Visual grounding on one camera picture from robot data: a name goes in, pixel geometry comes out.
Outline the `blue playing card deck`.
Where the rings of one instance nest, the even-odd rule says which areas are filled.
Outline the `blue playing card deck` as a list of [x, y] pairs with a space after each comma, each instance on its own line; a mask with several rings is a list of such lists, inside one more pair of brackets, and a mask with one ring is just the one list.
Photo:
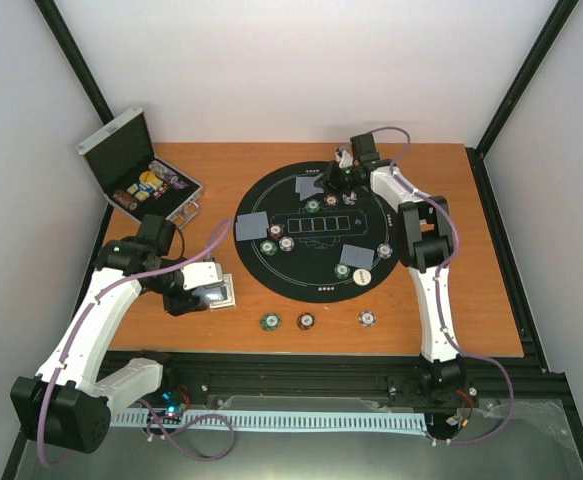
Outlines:
[[196, 288], [192, 294], [201, 298], [206, 304], [211, 305], [226, 299], [226, 288], [223, 286], [201, 286]]

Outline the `blue chip top mat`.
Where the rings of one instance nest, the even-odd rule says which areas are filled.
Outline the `blue chip top mat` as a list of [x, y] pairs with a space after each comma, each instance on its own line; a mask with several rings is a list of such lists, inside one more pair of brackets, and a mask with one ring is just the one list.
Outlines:
[[346, 205], [355, 205], [356, 202], [357, 202], [357, 197], [354, 194], [352, 194], [352, 195], [342, 195], [342, 199], [343, 199], [343, 202]]

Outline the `red chip top mat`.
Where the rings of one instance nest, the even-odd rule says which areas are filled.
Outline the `red chip top mat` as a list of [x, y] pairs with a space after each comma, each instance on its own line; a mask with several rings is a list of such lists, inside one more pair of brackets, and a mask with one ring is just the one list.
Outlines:
[[336, 195], [329, 194], [324, 197], [324, 202], [327, 206], [336, 207], [339, 203], [339, 200]]

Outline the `red chip mat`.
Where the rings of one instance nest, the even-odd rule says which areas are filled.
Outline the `red chip mat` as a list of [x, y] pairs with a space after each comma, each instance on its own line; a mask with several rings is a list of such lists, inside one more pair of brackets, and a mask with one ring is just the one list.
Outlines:
[[271, 224], [268, 228], [268, 234], [273, 239], [279, 239], [284, 235], [284, 228], [281, 224]]
[[327, 206], [336, 207], [339, 203], [339, 200], [336, 195], [329, 194], [324, 197], [324, 202]]

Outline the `dealt card top mat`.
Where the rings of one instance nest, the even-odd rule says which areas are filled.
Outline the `dealt card top mat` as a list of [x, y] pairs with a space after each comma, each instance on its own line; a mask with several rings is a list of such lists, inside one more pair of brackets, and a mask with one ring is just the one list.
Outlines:
[[324, 188], [321, 186], [321, 175], [298, 176], [295, 181], [295, 192], [300, 200], [308, 199], [314, 195], [322, 194]]

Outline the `dealt card mat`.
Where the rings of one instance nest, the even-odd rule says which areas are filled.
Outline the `dealt card mat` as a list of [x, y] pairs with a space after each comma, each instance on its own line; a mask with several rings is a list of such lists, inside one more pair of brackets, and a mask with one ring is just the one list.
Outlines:
[[308, 199], [314, 195], [322, 194], [324, 188], [321, 186], [321, 175], [298, 176], [295, 181], [295, 192], [300, 200]]
[[375, 251], [365, 247], [344, 244], [340, 263], [357, 269], [370, 270], [373, 267]]
[[264, 211], [241, 214], [236, 217], [235, 240], [237, 242], [259, 240], [268, 236], [269, 220]]

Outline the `green chip top mat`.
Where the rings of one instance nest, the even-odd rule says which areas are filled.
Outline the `green chip top mat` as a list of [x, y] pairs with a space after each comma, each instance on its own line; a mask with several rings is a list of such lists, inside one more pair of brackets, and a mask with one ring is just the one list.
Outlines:
[[320, 202], [315, 199], [309, 200], [305, 205], [305, 210], [311, 213], [318, 212], [320, 210]]

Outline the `green poker chip stack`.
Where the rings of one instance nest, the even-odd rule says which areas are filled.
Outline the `green poker chip stack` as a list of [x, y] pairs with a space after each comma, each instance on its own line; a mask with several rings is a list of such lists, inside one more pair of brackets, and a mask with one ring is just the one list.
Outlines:
[[281, 317], [276, 313], [267, 313], [260, 319], [260, 327], [263, 331], [273, 331], [281, 324]]

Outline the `white dealer button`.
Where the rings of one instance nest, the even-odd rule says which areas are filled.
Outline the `white dealer button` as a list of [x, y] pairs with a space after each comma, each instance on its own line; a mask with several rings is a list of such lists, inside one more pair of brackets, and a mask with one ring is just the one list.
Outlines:
[[372, 274], [367, 269], [358, 268], [352, 273], [353, 282], [361, 287], [367, 287], [372, 283]]

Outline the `red brown poker chip stack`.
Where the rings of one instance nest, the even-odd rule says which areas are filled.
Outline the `red brown poker chip stack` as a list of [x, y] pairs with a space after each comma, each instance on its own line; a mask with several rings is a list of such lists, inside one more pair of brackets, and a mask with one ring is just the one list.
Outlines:
[[315, 316], [305, 312], [298, 316], [297, 326], [301, 330], [309, 330], [315, 325]]

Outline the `blue white poker chip stack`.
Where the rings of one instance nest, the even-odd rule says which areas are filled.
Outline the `blue white poker chip stack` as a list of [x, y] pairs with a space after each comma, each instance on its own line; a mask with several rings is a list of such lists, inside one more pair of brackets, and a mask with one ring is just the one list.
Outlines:
[[372, 311], [363, 311], [359, 314], [359, 323], [365, 327], [370, 327], [376, 324], [377, 317]]

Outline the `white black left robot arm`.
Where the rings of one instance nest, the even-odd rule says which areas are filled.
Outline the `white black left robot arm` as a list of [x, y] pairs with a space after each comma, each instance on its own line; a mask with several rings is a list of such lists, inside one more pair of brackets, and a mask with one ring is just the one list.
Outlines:
[[62, 339], [33, 377], [13, 384], [10, 398], [21, 429], [36, 442], [43, 465], [52, 464], [47, 446], [92, 453], [112, 418], [127, 407], [147, 394], [161, 403], [177, 395], [179, 378], [156, 353], [133, 358], [104, 379], [98, 373], [121, 320], [142, 293], [161, 295], [174, 316], [206, 309], [194, 292], [222, 281], [221, 267], [209, 250], [188, 260], [168, 258], [179, 232], [171, 221], [147, 215], [135, 235], [107, 242]]

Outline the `white playing card box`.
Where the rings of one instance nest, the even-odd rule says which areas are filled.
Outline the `white playing card box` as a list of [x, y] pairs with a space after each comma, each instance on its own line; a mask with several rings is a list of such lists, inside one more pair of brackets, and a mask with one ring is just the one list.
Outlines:
[[210, 301], [209, 306], [212, 310], [232, 308], [236, 306], [236, 295], [233, 283], [233, 276], [225, 274], [223, 283], [217, 287], [218, 293]]

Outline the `round black poker mat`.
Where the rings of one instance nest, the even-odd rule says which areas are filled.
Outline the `round black poker mat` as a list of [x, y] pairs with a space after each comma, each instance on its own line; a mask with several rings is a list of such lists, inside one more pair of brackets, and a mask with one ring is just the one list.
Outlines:
[[[397, 214], [389, 204], [370, 188], [355, 188], [349, 194], [324, 190], [322, 194], [300, 200], [295, 192], [298, 176], [317, 176], [326, 168], [324, 161], [309, 161], [281, 167], [258, 180], [238, 204], [236, 217], [241, 214], [264, 211], [269, 226], [281, 224], [282, 237], [291, 237], [295, 247], [290, 252], [279, 248], [279, 239], [269, 236], [259, 240], [237, 242], [238, 256], [249, 273], [263, 286], [284, 297], [306, 303], [334, 303], [360, 296], [385, 281], [398, 264], [396, 256]], [[327, 206], [326, 195], [338, 197], [336, 207]], [[346, 205], [342, 195], [357, 197], [355, 205]], [[307, 212], [306, 203], [320, 202], [318, 212]], [[270, 240], [277, 244], [275, 255], [265, 256], [260, 244]], [[338, 279], [335, 266], [340, 263], [344, 244], [375, 251], [372, 283], [367, 287], [356, 285], [350, 267], [347, 279]], [[380, 244], [389, 244], [393, 254], [389, 259], [377, 256]]]

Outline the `chips in case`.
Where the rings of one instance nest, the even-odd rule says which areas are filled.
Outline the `chips in case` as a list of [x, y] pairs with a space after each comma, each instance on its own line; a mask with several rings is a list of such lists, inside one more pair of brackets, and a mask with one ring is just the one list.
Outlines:
[[198, 183], [174, 167], [153, 159], [127, 172], [112, 187], [110, 197], [140, 218], [145, 213], [167, 215], [199, 188]]

